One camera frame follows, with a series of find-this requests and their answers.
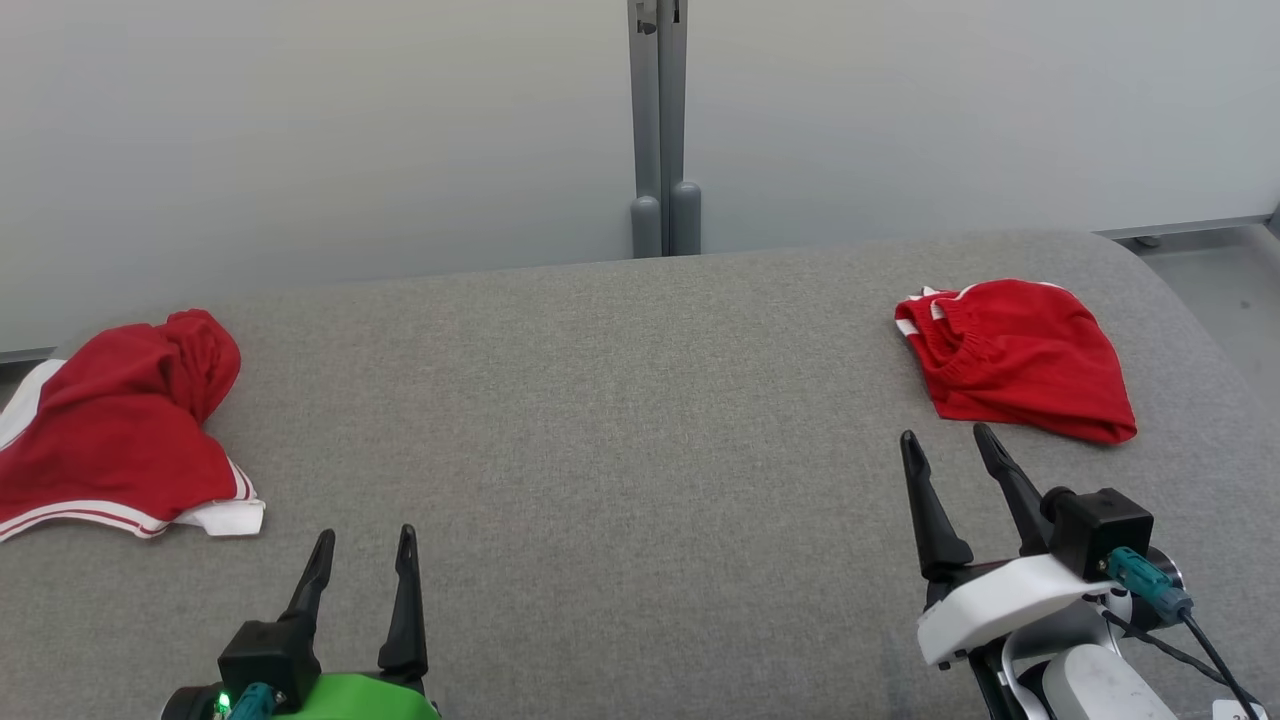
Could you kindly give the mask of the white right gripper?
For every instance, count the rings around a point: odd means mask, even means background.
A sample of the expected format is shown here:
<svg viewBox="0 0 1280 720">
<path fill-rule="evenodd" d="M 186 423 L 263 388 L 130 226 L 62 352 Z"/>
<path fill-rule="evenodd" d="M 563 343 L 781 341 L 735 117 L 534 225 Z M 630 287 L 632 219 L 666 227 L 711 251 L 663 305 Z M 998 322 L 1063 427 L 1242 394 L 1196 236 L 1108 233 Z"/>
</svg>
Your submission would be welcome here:
<svg viewBox="0 0 1280 720">
<path fill-rule="evenodd" d="M 946 594 L 934 592 L 916 621 L 916 642 L 929 665 L 947 662 L 1068 609 L 1085 594 L 1110 591 L 1110 580 L 1087 582 L 1050 553 L 1053 528 L 1041 514 L 1042 495 L 1014 461 L 992 428 L 973 425 L 989 477 L 998 484 L 1020 538 L 1019 556 L 964 582 Z M 946 582 L 974 561 L 931 480 L 931 465 L 913 430 L 900 436 L 911 527 L 922 577 Z"/>
</svg>

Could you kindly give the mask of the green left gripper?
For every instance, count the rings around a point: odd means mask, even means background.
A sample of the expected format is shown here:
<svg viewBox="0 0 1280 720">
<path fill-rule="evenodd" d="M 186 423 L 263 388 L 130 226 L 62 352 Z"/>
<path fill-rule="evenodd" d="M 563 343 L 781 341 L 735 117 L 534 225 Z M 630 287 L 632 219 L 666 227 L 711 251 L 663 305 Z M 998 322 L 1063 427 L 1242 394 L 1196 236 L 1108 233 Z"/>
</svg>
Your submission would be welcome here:
<svg viewBox="0 0 1280 720">
<path fill-rule="evenodd" d="M 337 534 L 323 530 L 308 556 L 284 621 L 316 625 L 326 589 Z M 396 551 L 396 600 L 387 639 L 379 650 L 379 679 L 353 673 L 324 674 L 296 711 L 275 710 L 270 720 L 442 720 L 438 708 L 416 689 L 429 671 L 419 543 L 415 528 L 403 524 Z"/>
</svg>

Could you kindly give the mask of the red shorts with white stripe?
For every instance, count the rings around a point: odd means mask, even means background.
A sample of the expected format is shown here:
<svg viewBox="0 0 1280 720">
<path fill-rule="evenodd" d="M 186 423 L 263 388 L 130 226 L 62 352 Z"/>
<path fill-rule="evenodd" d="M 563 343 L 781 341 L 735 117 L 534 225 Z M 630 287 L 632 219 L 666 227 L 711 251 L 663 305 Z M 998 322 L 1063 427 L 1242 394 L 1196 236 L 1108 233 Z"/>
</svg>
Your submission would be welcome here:
<svg viewBox="0 0 1280 720">
<path fill-rule="evenodd" d="M 893 323 L 919 363 L 936 413 L 1032 427 L 1093 445 L 1138 434 L 1117 352 L 1070 291 L 1004 278 L 922 288 Z"/>
</svg>

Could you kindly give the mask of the red jersey with white trim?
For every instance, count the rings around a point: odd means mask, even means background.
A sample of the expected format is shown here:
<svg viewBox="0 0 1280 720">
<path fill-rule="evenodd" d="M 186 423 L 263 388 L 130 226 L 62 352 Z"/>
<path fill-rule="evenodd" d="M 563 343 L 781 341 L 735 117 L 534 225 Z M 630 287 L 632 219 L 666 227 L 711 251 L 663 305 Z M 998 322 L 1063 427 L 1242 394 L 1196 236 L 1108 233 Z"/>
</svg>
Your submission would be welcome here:
<svg viewBox="0 0 1280 720">
<path fill-rule="evenodd" d="M 204 428 L 239 372 L 237 342 L 202 309 L 38 364 L 0 409 L 0 543 L 54 521 L 259 534 L 265 502 Z"/>
</svg>

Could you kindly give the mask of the grey fabric sofa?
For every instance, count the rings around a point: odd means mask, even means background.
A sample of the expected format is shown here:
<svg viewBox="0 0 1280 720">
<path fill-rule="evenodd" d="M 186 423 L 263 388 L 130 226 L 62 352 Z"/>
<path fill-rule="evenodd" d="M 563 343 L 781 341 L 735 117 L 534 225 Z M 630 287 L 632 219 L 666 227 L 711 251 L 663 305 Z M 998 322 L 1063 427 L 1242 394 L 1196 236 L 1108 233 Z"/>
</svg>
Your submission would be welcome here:
<svg viewBox="0 0 1280 720">
<path fill-rule="evenodd" d="M 406 523 L 447 720 L 986 719 L 965 667 L 919 653 L 900 434 L 980 561 L 1018 533 L 893 310 L 1002 278 L 1092 310 L 1139 433 L 997 436 L 1039 489 L 1114 487 L 1155 515 L 1201 625 L 1280 720 L 1280 421 L 1138 256 L 1047 231 L 198 299 L 242 352 L 207 429 L 264 529 L 1 543 L 0 720 L 157 720 L 285 607 L 326 528 L 316 653 L 372 670 Z"/>
</svg>

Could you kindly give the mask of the grey partition base rail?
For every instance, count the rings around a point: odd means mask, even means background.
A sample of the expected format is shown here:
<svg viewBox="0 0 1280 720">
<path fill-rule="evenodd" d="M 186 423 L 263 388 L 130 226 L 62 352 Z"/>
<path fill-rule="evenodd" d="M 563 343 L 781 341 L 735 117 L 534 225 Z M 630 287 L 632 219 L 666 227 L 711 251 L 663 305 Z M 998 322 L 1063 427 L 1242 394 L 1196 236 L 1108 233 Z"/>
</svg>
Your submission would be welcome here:
<svg viewBox="0 0 1280 720">
<path fill-rule="evenodd" d="M 1166 234 L 1187 234 L 1187 233 L 1199 233 L 1211 231 L 1225 231 L 1248 225 L 1268 225 L 1272 219 L 1274 219 L 1272 215 L 1235 217 L 1235 218 L 1225 218 L 1217 220 L 1188 222 L 1188 223 L 1175 223 L 1166 225 L 1143 225 L 1143 227 L 1121 228 L 1112 231 L 1094 231 L 1094 234 L 1115 241 L 1158 238 Z"/>
</svg>

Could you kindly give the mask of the grey double partition post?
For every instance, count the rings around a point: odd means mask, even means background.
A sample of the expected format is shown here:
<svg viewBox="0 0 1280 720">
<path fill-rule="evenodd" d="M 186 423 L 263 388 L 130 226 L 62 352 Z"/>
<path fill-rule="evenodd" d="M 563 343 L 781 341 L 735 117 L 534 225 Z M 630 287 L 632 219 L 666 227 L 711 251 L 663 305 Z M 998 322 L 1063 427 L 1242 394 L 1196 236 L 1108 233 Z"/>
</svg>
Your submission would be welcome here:
<svg viewBox="0 0 1280 720">
<path fill-rule="evenodd" d="M 701 252 L 701 188 L 685 177 L 689 0 L 623 0 L 627 13 L 635 258 Z"/>
</svg>

